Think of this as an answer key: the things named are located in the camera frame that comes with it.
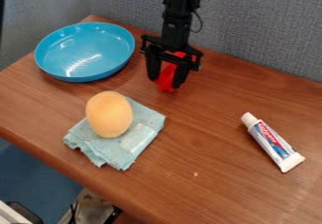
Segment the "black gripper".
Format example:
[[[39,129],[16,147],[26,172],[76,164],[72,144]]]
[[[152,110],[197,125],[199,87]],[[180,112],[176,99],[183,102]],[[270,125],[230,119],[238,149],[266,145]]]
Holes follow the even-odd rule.
[[[142,46],[140,52],[146,57],[147,75],[151,81],[155,81],[160,76],[162,70],[162,55],[175,52],[184,52],[198,57],[199,68],[203,57],[203,52],[195,49],[189,44],[189,37],[191,31],[193,14],[186,16],[171,16],[168,13],[162,15],[163,24],[160,36],[143,34],[140,36]],[[189,63],[182,60],[176,66],[172,80],[172,88],[179,88],[184,83],[186,77],[190,72]]]

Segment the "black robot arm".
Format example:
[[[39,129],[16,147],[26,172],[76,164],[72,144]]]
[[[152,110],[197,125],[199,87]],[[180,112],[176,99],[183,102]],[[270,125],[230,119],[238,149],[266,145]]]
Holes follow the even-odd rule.
[[[205,54],[189,45],[193,15],[199,17],[201,1],[163,0],[160,36],[140,36],[147,76],[160,91],[172,92],[184,83],[189,73],[201,69]]]

